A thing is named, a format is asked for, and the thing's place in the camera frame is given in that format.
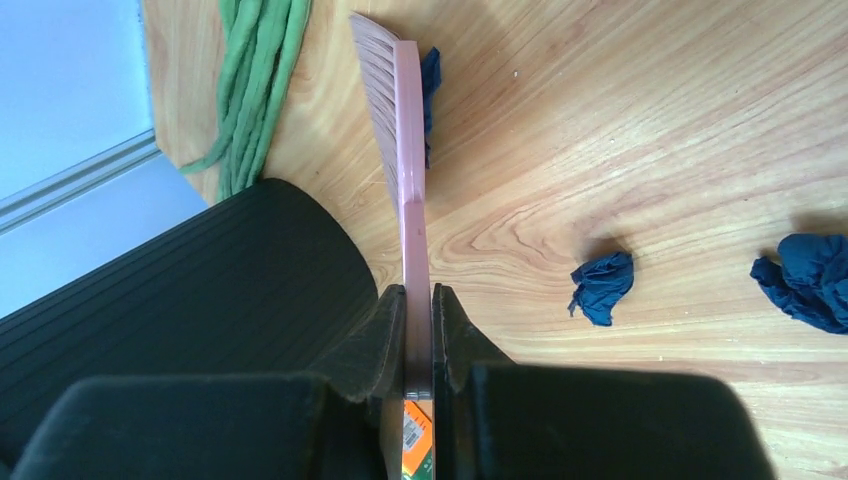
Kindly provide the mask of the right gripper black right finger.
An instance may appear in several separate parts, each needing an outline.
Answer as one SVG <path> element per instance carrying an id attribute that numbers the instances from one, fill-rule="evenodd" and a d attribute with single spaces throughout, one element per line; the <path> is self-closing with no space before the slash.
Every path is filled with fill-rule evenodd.
<path id="1" fill-rule="evenodd" d="M 771 479 L 739 398 L 700 375 L 518 364 L 432 298 L 438 479 Z"/>

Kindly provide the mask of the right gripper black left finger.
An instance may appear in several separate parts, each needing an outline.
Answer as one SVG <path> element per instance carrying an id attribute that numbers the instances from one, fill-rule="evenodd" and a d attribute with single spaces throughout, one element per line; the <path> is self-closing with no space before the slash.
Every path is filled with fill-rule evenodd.
<path id="1" fill-rule="evenodd" d="M 15 479 L 398 479 L 406 294 L 292 374 L 95 377 L 49 410 Z"/>

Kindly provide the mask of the pink hand brush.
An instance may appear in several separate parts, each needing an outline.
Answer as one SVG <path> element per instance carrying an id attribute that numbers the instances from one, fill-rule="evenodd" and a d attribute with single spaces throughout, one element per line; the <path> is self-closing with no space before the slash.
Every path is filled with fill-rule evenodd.
<path id="1" fill-rule="evenodd" d="M 425 217 L 425 132 L 417 43 L 349 17 L 386 186 L 396 211 L 406 291 L 404 395 L 433 395 L 433 327 Z"/>

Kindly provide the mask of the orange yellow snack box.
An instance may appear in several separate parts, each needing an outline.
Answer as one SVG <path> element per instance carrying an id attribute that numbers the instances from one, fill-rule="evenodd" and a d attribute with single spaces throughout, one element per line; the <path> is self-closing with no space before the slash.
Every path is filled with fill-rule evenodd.
<path id="1" fill-rule="evenodd" d="M 414 401 L 404 401 L 402 437 L 402 474 L 407 480 L 432 480 L 433 432 L 432 420 Z"/>

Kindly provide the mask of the black trash bin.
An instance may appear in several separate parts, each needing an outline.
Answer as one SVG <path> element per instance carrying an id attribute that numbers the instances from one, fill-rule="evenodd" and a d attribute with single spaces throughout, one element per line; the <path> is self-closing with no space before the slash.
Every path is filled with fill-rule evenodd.
<path id="1" fill-rule="evenodd" d="M 80 379 L 301 370 L 377 297 L 331 214 L 263 180 L 2 319 L 1 459 Z"/>

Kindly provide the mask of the blue paper scrap left-middle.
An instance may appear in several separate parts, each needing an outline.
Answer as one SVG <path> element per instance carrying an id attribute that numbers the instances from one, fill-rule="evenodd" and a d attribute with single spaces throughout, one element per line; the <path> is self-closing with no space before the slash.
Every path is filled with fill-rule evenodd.
<path id="1" fill-rule="evenodd" d="M 570 316 L 580 309 L 592 325 L 611 327 L 612 310 L 632 289 L 634 271 L 632 255 L 622 251 L 580 265 L 571 273 L 575 290 L 567 307 Z"/>

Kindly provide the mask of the blue paper scrap centre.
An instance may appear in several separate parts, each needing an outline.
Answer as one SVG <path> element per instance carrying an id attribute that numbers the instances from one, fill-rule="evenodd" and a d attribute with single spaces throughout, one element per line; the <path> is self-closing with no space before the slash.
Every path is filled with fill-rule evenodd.
<path id="1" fill-rule="evenodd" d="M 753 262 L 750 276 L 791 318 L 827 333 L 847 333 L 847 237 L 791 234 L 777 246 L 777 262 Z"/>

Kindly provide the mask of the blue paper scrap top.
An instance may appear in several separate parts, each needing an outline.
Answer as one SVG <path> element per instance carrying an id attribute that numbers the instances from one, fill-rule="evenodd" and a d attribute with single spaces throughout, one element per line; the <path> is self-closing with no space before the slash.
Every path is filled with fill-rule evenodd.
<path id="1" fill-rule="evenodd" d="M 433 129 L 433 101 L 442 83 L 441 53 L 432 47 L 421 60 L 421 81 L 423 95 L 423 119 L 425 135 L 425 168 L 430 168 L 431 147 L 429 137 Z"/>

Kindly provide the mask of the green scallions bunch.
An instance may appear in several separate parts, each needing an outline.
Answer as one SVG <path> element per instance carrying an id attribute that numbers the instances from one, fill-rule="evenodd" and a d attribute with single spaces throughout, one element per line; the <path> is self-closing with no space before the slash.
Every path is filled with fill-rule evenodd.
<path id="1" fill-rule="evenodd" d="M 219 167 L 217 201 L 259 180 L 300 55 L 312 2 L 219 3 L 226 52 L 216 91 L 218 133 L 184 174 Z"/>

